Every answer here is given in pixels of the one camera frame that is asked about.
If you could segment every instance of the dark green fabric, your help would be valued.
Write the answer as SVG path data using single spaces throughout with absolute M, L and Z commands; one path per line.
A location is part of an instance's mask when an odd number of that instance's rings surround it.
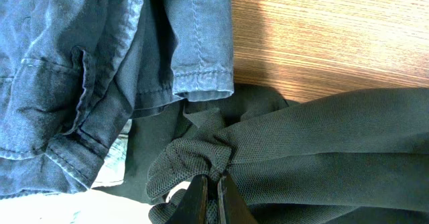
M 282 96 L 269 88 L 237 85 L 235 92 L 223 101 L 187 103 L 186 107 L 193 112 L 219 108 L 227 125 L 287 107 Z M 198 129 L 183 114 L 184 105 L 184 101 L 172 103 L 159 115 L 133 119 L 124 183 L 96 189 L 151 205 L 162 203 L 162 197 L 152 199 L 145 191 L 147 172 L 151 163 L 173 139 L 192 136 Z
M 197 174 L 214 189 L 228 170 L 260 223 L 429 223 L 429 89 L 287 107 L 271 89 L 240 86 L 229 99 L 186 103 L 169 119 L 187 130 L 151 165 L 151 198 Z M 149 217 L 164 223 L 174 209 L 160 204 Z

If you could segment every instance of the wooden table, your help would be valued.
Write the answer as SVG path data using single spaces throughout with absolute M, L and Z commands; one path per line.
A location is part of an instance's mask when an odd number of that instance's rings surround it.
M 429 87 L 429 0 L 233 0 L 235 81 L 305 102 Z

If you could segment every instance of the shirt pocket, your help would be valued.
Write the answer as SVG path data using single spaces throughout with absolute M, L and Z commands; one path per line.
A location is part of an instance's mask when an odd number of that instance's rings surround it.
M 0 94 L 5 93 L 7 106 L 0 126 L 1 157 L 43 154 L 52 136 L 71 133 L 84 121 L 94 88 L 94 58 L 77 46 L 71 62 L 69 68 L 23 59 L 9 87 L 3 85 Z

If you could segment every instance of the blue denim shirt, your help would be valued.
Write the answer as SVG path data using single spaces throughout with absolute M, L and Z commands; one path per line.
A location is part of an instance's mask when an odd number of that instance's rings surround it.
M 90 188 L 130 117 L 233 93 L 231 0 L 0 0 L 0 198 Z

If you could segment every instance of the clothing pile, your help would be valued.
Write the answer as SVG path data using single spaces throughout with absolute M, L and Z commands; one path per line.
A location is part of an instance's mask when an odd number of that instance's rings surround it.
M 429 223 L 429 89 L 234 90 L 231 0 L 0 0 L 0 29 L 0 199 L 96 188 L 165 223 L 226 170 L 258 223 Z

